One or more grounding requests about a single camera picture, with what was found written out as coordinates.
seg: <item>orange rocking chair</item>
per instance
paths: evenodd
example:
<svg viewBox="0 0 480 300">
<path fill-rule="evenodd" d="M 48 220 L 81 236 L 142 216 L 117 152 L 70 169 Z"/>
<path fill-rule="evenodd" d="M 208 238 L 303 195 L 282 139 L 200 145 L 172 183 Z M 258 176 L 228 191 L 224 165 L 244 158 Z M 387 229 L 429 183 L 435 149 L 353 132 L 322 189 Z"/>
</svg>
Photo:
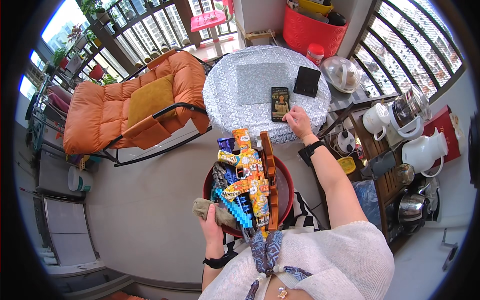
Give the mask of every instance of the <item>orange rocking chair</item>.
<svg viewBox="0 0 480 300">
<path fill-rule="evenodd" d="M 149 72 L 132 79 L 144 68 Z M 89 154 L 107 158 L 115 166 L 129 165 L 176 149 L 210 131 L 202 89 L 212 66 L 187 51 L 172 49 L 157 57 L 121 83 L 99 86 L 92 82 L 77 85 L 70 103 L 64 150 L 67 154 Z M 137 89 L 173 74 L 173 104 L 128 128 L 130 98 Z M 173 117 L 159 117 L 175 110 Z M 126 162 L 118 160 L 118 149 L 148 149 L 171 137 L 171 134 L 192 120 L 198 134 L 164 150 Z M 117 149 L 116 157 L 107 152 Z"/>
</svg>

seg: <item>round table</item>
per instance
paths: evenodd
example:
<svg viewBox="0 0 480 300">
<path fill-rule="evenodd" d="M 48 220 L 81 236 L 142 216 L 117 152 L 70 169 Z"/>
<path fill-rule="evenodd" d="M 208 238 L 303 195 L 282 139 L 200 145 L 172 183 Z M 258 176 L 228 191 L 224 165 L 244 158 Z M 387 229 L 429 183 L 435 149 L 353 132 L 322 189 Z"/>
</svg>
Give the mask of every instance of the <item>round table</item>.
<svg viewBox="0 0 480 300">
<path fill-rule="evenodd" d="M 255 46 L 230 53 L 209 72 L 203 89 L 205 108 L 215 128 L 225 134 L 248 128 L 253 142 L 268 131 L 274 144 L 297 139 L 288 124 L 271 120 L 271 88 L 289 89 L 290 107 L 302 107 L 317 133 L 325 122 L 330 91 L 324 76 L 315 98 L 293 93 L 299 67 L 318 69 L 305 56 L 277 46 Z"/>
</svg>

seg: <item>person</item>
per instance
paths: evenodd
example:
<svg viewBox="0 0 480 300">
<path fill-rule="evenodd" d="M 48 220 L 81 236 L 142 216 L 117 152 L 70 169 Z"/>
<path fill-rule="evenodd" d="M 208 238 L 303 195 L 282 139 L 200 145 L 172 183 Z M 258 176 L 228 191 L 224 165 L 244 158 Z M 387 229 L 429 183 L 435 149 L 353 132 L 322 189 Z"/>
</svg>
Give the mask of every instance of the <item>person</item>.
<svg viewBox="0 0 480 300">
<path fill-rule="evenodd" d="M 301 107 L 292 107 L 283 120 L 305 145 L 318 141 Z M 383 234 L 368 222 L 353 186 L 328 149 L 317 147 L 311 160 L 325 191 L 331 229 L 270 233 L 266 240 L 270 266 L 264 269 L 262 259 L 257 259 L 262 247 L 257 247 L 258 241 L 252 239 L 250 246 L 253 246 L 245 247 L 223 268 L 205 265 L 199 299 L 382 299 L 385 296 L 393 277 L 394 260 Z M 223 233 L 214 215 L 215 207 L 211 205 L 207 219 L 200 218 L 206 259 L 224 255 Z M 268 247 L 275 245 L 268 244 L 270 236 L 273 236 L 270 242 L 281 237 L 275 255 L 270 254 L 275 247 Z"/>
<path fill-rule="evenodd" d="M 288 113 L 288 103 L 285 102 L 285 97 L 283 95 L 280 95 L 278 101 L 275 101 L 275 110 L 282 115 Z"/>
</svg>

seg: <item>blue plastic bag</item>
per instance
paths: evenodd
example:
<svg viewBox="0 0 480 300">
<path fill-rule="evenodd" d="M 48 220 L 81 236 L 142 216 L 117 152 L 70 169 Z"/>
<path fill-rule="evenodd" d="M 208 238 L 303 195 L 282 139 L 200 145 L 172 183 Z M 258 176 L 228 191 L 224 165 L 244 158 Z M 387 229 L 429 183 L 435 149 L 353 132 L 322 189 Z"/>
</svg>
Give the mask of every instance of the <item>blue plastic bag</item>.
<svg viewBox="0 0 480 300">
<path fill-rule="evenodd" d="M 377 191 L 373 180 L 352 182 L 353 189 L 360 202 L 363 213 L 370 223 L 380 227 L 380 208 L 378 206 Z"/>
</svg>

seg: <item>phone screen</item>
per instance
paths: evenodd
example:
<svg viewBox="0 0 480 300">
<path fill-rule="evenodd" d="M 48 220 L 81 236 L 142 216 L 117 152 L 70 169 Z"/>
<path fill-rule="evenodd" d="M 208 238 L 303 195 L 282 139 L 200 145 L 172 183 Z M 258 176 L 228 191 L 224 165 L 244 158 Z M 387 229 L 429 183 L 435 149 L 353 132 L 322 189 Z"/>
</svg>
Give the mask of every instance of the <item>phone screen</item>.
<svg viewBox="0 0 480 300">
<path fill-rule="evenodd" d="M 290 97 L 288 94 L 288 88 L 272 87 L 272 121 L 283 122 L 283 116 L 289 111 Z"/>
</svg>

